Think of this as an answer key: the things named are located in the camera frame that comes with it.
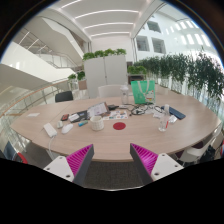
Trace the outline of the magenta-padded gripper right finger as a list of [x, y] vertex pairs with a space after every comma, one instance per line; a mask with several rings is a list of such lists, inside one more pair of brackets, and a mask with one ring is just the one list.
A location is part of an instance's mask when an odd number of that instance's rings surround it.
[[134, 143], [130, 144], [130, 154], [144, 185], [182, 169], [182, 166], [166, 153], [156, 154]]

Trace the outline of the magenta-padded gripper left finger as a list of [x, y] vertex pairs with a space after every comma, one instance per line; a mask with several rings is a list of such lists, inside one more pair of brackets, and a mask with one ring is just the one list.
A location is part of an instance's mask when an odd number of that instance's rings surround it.
[[94, 146], [85, 146], [69, 156], [58, 156], [44, 170], [82, 186], [92, 157]]

